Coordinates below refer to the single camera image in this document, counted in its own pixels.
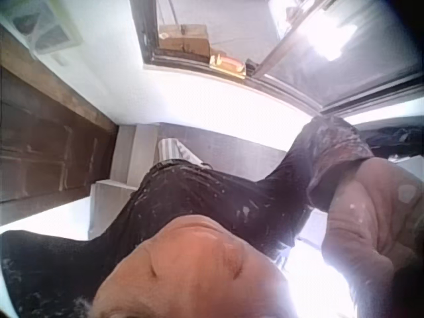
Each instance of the striped cloth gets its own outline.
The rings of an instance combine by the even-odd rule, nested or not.
[[[165,161],[169,159],[183,159],[196,164],[201,167],[205,167],[202,160],[199,159],[194,153],[192,153],[186,146],[184,146],[176,138],[165,138],[158,143],[159,149],[159,161]]]

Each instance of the metal window frame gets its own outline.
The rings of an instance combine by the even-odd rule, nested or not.
[[[296,19],[291,30],[265,57],[262,63],[254,68],[248,67],[246,78],[239,79],[211,69],[209,59],[204,56],[159,48],[156,0],[130,0],[132,16],[145,64],[190,70],[231,80],[289,103],[311,116],[352,115],[365,109],[376,109],[424,96],[423,72],[421,70],[408,73],[389,83],[354,93],[328,105],[318,103],[305,92],[301,92],[267,74],[299,41],[298,29],[301,24],[309,20],[320,9],[328,9],[334,2],[336,0],[315,0],[305,14]]]

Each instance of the wooden door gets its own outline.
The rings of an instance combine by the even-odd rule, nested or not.
[[[115,140],[1,68],[0,223],[89,195],[109,178]]]

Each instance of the dark clothing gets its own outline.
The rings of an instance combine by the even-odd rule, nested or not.
[[[293,246],[310,202],[328,208],[340,167],[371,156],[354,127],[338,118],[319,117],[303,128],[282,163],[259,182],[183,160],[161,162],[98,238],[75,241],[25,231],[1,235],[1,267],[12,304],[21,317],[79,317],[78,306],[92,301],[125,256],[183,215],[210,217],[277,259],[281,249]]]

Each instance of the window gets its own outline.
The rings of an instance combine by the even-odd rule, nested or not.
[[[383,0],[131,0],[146,64],[227,78],[310,115],[424,95],[414,19]],[[240,76],[222,72],[224,57]]]

